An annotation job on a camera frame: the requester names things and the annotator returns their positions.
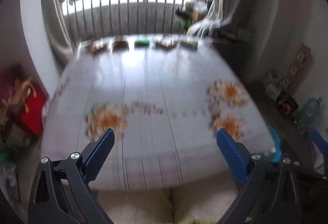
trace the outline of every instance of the bed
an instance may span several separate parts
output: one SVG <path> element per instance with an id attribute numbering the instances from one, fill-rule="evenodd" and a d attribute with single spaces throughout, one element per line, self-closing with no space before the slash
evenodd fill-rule
<path id="1" fill-rule="evenodd" d="M 115 145 L 97 190 L 168 188 L 228 170 L 216 145 L 225 128 L 251 153 L 270 156 L 274 142 L 256 105 L 210 42 L 109 49 L 93 56 L 81 43 L 49 101 L 41 155 L 52 161 L 81 152 L 105 128 Z M 181 36 L 172 36 L 183 40 Z"/>

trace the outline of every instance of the blue gripper pad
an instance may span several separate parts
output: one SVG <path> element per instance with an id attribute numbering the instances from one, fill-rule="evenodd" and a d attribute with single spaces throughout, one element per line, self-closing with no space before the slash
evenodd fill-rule
<path id="1" fill-rule="evenodd" d="M 311 140 L 318 147 L 321 154 L 328 154 L 328 143 L 321 137 L 317 130 L 312 130 L 310 132 Z"/>
<path id="2" fill-rule="evenodd" d="M 114 131 L 108 129 L 103 133 L 97 142 L 92 143 L 96 146 L 84 162 L 83 180 L 86 184 L 97 178 L 97 175 L 101 170 L 107 156 L 109 155 L 109 152 L 113 148 L 114 142 Z"/>
<path id="3" fill-rule="evenodd" d="M 237 148 L 235 141 L 225 129 L 220 129 L 216 135 L 216 143 L 235 180 L 245 186 L 249 181 L 248 163 Z"/>

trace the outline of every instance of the orange flower print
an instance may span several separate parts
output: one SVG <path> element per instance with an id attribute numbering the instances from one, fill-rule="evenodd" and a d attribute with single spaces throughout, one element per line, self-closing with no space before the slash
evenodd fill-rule
<path id="1" fill-rule="evenodd" d="M 102 133 L 110 128 L 115 133 L 116 140 L 123 139 L 123 131 L 128 126 L 127 112 L 118 105 L 95 106 L 88 117 L 88 135 L 91 141 L 97 141 Z"/>
<path id="2" fill-rule="evenodd" d="M 233 139 L 238 140 L 244 136 L 240 129 L 242 124 L 243 122 L 236 118 L 230 116 L 219 116 L 214 119 L 212 129 L 216 129 L 217 131 L 220 129 L 226 129 Z"/>
<path id="3" fill-rule="evenodd" d="M 239 83 L 217 80 L 215 86 L 209 88 L 209 95 L 216 100 L 224 100 L 229 105 L 243 106 L 246 104 L 246 92 Z"/>

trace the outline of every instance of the red bag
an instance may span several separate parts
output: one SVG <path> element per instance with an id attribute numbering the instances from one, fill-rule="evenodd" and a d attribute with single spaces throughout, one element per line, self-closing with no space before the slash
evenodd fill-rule
<path id="1" fill-rule="evenodd" d="M 25 111 L 24 107 L 22 107 L 17 118 L 22 121 L 34 135 L 40 136 L 43 131 L 41 113 L 47 98 L 38 85 L 34 85 L 34 88 L 36 97 L 31 93 L 25 101 L 28 106 L 28 113 Z"/>

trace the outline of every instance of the blue object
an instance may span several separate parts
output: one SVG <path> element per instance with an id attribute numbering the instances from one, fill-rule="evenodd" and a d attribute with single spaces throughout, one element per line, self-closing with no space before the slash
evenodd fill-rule
<path id="1" fill-rule="evenodd" d="M 226 160 L 230 171 L 236 181 L 241 182 L 244 186 L 249 181 L 248 163 L 236 146 L 236 142 L 225 129 L 220 129 L 216 134 L 216 143 Z"/>
<path id="2" fill-rule="evenodd" d="M 272 139 L 274 141 L 274 148 L 276 149 L 276 152 L 270 157 L 271 162 L 277 162 L 279 163 L 282 152 L 281 152 L 281 139 L 279 135 L 276 133 L 275 129 L 268 127 L 269 132 L 271 133 Z"/>
<path id="3" fill-rule="evenodd" d="M 84 175 L 83 180 L 86 184 L 90 181 L 93 181 L 97 178 L 101 167 L 103 166 L 109 152 L 114 146 L 115 143 L 115 134 L 114 131 L 108 129 L 104 132 L 98 142 L 97 145 L 84 162 Z"/>
<path id="4" fill-rule="evenodd" d="M 321 154 L 328 154 L 328 143 L 321 137 L 317 130 L 310 132 L 312 142 L 318 147 Z"/>

